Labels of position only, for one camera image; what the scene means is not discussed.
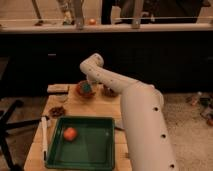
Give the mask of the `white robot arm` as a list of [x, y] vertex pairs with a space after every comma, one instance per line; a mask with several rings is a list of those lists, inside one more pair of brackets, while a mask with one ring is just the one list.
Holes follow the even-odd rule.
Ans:
[[179, 171], [164, 120], [163, 95], [153, 85], [106, 70], [95, 53], [80, 64], [89, 82], [120, 94], [120, 111], [132, 171]]

